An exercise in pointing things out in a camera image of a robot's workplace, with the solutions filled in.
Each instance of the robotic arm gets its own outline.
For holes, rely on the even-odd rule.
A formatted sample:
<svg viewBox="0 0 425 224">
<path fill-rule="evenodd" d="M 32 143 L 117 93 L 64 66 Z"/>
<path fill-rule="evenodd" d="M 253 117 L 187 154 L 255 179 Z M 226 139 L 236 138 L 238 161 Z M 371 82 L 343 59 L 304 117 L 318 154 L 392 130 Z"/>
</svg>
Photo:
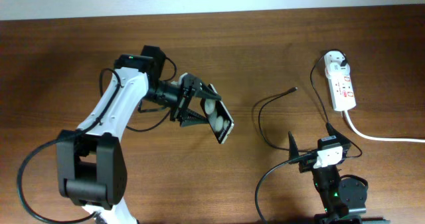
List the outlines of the robotic arm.
<svg viewBox="0 0 425 224">
<path fill-rule="evenodd" d="M 188 109 L 193 97 L 221 100 L 214 90 L 192 74 L 182 75 L 178 82 L 159 80 L 165 59 L 159 47 L 151 46 L 145 46 L 140 55 L 121 55 L 114 64 L 115 75 L 93 112 L 77 131 L 63 130 L 59 134 L 58 139 L 71 136 L 102 117 L 88 132 L 56 145 L 61 196 L 70 198 L 73 204 L 89 213 L 99 213 L 97 223 L 137 223 L 123 198 L 127 169 L 120 141 L 131 114 L 142 99 L 170 107 L 170 120 L 178 120 L 181 127 L 209 122 L 208 118 Z M 89 154 L 96 155 L 95 164 L 81 160 Z"/>
</svg>

